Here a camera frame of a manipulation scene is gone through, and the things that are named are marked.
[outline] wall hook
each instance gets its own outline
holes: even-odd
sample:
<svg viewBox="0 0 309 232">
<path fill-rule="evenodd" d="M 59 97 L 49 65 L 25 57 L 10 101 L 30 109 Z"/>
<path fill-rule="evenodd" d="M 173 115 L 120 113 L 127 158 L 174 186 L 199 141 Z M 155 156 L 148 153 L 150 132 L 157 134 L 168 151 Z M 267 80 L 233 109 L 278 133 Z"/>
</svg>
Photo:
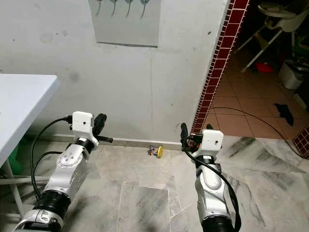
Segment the wall hook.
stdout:
<svg viewBox="0 0 309 232">
<path fill-rule="evenodd" d="M 146 4 L 150 1 L 150 0 L 140 0 L 141 3 L 144 5 L 144 9 L 143 9 L 143 13 L 141 14 L 140 18 L 144 17 L 144 13 L 145 13 L 145 9 L 146 9 Z"/>
<path fill-rule="evenodd" d="M 113 2 L 114 3 L 114 9 L 113 9 L 113 11 L 112 11 L 112 16 L 114 15 L 114 13 L 115 13 L 115 10 L 116 10 L 116 2 L 117 2 L 118 0 L 111 0 L 111 2 Z"/>
<path fill-rule="evenodd" d="M 98 16 L 100 10 L 101 10 L 101 3 L 103 2 L 103 0 L 97 0 L 98 1 L 98 11 L 96 13 L 96 16 Z"/>
<path fill-rule="evenodd" d="M 133 2 L 133 0 L 125 0 L 125 1 L 129 4 L 129 7 L 127 9 L 127 14 L 126 14 L 126 17 L 128 17 L 130 13 L 130 9 L 131 9 L 131 3 Z"/>
</svg>

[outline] green object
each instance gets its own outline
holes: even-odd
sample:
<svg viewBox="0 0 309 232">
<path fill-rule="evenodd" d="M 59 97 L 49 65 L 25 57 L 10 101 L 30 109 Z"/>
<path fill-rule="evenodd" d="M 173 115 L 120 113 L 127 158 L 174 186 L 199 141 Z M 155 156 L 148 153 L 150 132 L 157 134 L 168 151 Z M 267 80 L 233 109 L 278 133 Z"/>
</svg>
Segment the green object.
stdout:
<svg viewBox="0 0 309 232">
<path fill-rule="evenodd" d="M 23 166 L 16 160 L 16 155 L 18 153 L 18 145 L 15 147 L 15 149 L 12 151 L 12 153 L 9 156 L 9 163 L 13 172 L 13 175 L 19 175 L 23 171 Z"/>
</svg>

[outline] wall stain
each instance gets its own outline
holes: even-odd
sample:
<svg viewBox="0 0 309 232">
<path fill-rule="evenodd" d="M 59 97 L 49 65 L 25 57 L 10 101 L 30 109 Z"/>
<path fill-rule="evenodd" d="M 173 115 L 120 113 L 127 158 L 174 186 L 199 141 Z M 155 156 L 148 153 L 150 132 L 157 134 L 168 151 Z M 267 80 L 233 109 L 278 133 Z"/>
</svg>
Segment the wall stain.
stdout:
<svg viewBox="0 0 309 232">
<path fill-rule="evenodd" d="M 51 33 L 44 33 L 40 35 L 40 41 L 44 44 L 51 44 L 53 41 L 53 35 Z"/>
<path fill-rule="evenodd" d="M 62 31 L 62 35 L 63 35 L 64 37 L 66 37 L 68 34 L 69 34 L 69 33 L 68 33 L 66 30 L 63 30 L 63 31 Z"/>
<path fill-rule="evenodd" d="M 79 82 L 79 79 L 81 78 L 78 72 L 71 72 L 69 74 L 69 78 L 72 81 L 72 83 Z"/>
</svg>

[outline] red tiled door frame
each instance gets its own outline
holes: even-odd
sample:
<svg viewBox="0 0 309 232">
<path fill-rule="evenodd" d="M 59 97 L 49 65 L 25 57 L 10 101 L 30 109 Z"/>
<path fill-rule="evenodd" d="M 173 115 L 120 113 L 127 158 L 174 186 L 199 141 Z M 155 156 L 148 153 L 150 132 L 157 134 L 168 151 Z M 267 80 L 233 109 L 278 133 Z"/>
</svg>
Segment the red tiled door frame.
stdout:
<svg viewBox="0 0 309 232">
<path fill-rule="evenodd" d="M 206 81 L 199 98 L 191 128 L 192 133 L 199 133 L 204 129 L 206 116 L 238 37 L 248 5 L 249 0 L 230 1 L 212 62 L 206 76 Z"/>
</svg>

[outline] concrete wall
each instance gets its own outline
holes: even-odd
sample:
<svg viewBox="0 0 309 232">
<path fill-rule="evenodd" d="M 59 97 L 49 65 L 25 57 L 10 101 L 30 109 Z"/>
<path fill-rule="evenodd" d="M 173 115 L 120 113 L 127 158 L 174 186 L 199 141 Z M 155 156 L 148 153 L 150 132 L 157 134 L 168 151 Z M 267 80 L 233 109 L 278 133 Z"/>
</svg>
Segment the concrete wall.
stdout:
<svg viewBox="0 0 309 232">
<path fill-rule="evenodd" d="M 0 70 L 61 81 L 30 132 L 80 110 L 106 113 L 108 136 L 177 142 L 180 124 L 193 122 L 227 3 L 162 0 L 156 49 L 96 43 L 87 0 L 1 0 Z M 70 133 L 67 124 L 52 132 Z"/>
</svg>

